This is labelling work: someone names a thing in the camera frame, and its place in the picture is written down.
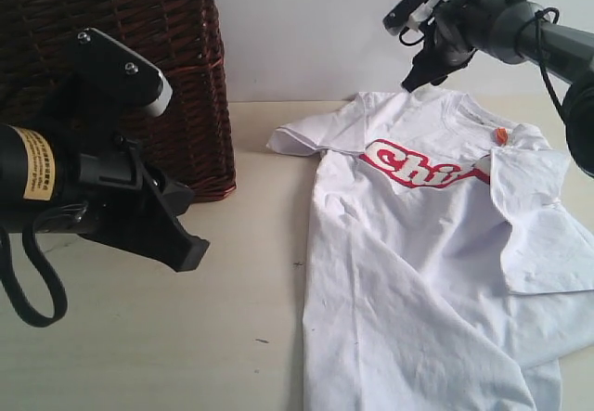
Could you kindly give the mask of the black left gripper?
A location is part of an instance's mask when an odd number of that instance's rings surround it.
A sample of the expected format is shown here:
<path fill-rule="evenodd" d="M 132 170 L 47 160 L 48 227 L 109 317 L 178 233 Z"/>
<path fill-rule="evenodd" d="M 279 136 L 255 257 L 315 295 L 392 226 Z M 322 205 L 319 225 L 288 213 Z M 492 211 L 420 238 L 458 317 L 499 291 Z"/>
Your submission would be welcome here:
<path fill-rule="evenodd" d="M 210 242 L 180 224 L 143 164 L 139 143 L 119 131 L 134 102 L 130 91 L 109 82 L 73 72 L 42 106 L 41 131 L 56 151 L 58 180 L 41 230 L 79 235 L 178 273 L 193 271 Z"/>

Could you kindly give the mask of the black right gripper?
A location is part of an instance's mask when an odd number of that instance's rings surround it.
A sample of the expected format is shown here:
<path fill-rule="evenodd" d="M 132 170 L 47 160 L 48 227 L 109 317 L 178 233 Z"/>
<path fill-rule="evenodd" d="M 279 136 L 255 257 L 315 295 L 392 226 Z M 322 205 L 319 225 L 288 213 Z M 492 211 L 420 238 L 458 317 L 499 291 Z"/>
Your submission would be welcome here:
<path fill-rule="evenodd" d="M 445 0 L 428 0 L 412 14 L 412 28 L 423 34 L 422 49 L 413 58 L 412 68 L 401 86 L 414 92 L 427 84 L 438 86 L 449 74 L 466 68 L 475 49 L 463 39 L 454 20 L 449 17 Z"/>

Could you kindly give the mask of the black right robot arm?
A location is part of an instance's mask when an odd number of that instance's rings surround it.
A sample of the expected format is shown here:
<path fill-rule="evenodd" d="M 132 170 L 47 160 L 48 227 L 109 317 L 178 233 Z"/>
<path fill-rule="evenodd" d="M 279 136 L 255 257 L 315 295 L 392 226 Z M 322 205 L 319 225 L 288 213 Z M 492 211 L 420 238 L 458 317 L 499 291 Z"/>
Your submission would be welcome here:
<path fill-rule="evenodd" d="M 423 48 L 402 82 L 408 92 L 441 84 L 477 52 L 538 66 L 576 165 L 593 173 L 593 36 L 528 0 L 439 0 L 422 16 Z"/>

